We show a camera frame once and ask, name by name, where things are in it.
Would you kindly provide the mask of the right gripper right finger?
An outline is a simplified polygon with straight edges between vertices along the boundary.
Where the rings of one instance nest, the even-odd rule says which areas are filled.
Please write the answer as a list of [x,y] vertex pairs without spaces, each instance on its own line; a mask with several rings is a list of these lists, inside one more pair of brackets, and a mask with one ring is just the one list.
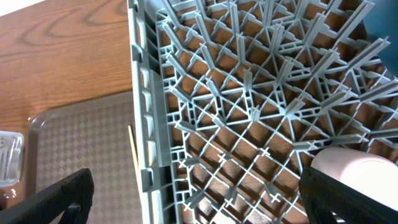
[[300,197],[310,223],[397,223],[397,211],[307,167],[299,180]]

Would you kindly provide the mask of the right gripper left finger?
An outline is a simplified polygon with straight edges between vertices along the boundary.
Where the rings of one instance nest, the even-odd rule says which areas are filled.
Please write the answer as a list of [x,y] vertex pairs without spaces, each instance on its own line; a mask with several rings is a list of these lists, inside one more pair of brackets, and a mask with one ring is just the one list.
[[1,223],[86,223],[93,204],[94,182],[88,168],[1,211]]

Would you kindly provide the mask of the pink cup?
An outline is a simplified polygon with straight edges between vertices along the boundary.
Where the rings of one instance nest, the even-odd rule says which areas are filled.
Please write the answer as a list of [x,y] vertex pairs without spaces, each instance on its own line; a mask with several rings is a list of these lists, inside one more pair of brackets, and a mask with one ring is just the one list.
[[397,210],[397,165],[390,160],[354,149],[328,147],[311,167]]

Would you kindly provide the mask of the wooden chopstick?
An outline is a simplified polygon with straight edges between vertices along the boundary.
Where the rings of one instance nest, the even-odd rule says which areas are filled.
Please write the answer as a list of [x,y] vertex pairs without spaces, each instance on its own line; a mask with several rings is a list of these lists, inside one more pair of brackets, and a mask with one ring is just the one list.
[[131,145],[131,151],[132,151],[132,157],[133,157],[133,162],[134,162],[134,170],[136,175],[139,173],[139,164],[137,160],[137,151],[136,151],[136,143],[134,140],[134,133],[132,130],[132,125],[129,125],[128,127],[128,132],[129,132],[129,139],[130,139],[130,145]]
[[152,146],[148,146],[147,147],[147,155],[148,155],[148,161],[149,161],[149,166],[152,165],[153,163],[153,149]]

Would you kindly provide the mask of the large blue plate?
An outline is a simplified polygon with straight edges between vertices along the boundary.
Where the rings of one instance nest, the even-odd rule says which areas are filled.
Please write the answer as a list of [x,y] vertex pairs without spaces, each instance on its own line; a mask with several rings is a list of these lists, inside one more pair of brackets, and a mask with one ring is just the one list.
[[397,77],[397,0],[375,0],[373,8],[364,17],[364,25],[371,41],[378,38],[391,43],[379,52],[381,62]]

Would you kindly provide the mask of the grey plastic dishwasher rack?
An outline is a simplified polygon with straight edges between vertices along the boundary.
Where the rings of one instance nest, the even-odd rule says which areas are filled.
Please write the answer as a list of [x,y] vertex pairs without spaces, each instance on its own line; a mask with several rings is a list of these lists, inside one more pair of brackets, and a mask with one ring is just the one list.
[[[397,77],[361,1],[127,4],[144,223],[307,223],[328,147],[397,164]],[[152,146],[149,166],[147,147]]]

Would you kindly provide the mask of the brown serving tray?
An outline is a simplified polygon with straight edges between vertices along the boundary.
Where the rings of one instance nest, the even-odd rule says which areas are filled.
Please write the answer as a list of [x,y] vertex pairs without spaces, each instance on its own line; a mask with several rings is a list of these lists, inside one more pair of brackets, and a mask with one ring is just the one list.
[[88,168],[95,185],[88,223],[141,223],[128,131],[133,123],[130,91],[39,114],[27,138],[26,196]]

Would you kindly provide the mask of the clear plastic bin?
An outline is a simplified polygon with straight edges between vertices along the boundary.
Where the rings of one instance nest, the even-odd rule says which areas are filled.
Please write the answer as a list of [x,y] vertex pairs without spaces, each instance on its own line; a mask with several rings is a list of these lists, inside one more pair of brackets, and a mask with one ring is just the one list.
[[1,131],[1,188],[18,183],[22,170],[24,136]]

